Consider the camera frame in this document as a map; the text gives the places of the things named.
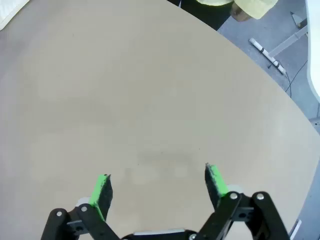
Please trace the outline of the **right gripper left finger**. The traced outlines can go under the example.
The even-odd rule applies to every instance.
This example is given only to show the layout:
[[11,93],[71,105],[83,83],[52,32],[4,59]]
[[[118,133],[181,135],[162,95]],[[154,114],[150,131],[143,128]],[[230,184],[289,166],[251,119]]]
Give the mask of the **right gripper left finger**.
[[71,211],[53,209],[47,218],[42,240],[78,240],[89,234],[94,240],[118,240],[117,234],[106,223],[113,198],[111,176],[98,176],[88,203],[82,203]]

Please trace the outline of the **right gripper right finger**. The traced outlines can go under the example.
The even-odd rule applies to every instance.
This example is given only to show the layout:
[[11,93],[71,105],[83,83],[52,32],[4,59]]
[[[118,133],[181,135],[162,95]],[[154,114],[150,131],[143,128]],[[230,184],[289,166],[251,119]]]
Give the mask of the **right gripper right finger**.
[[205,184],[214,212],[197,233],[198,240],[223,240],[234,222],[243,222],[254,240],[289,240],[280,214],[265,191],[252,196],[228,189],[218,167],[206,163]]

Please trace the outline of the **person's left hand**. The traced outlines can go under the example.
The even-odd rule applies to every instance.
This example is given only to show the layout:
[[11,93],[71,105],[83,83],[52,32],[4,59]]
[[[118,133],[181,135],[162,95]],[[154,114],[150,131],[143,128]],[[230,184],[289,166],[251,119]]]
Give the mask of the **person's left hand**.
[[251,0],[235,0],[232,4],[230,15],[237,22],[244,22],[252,18],[252,1]]

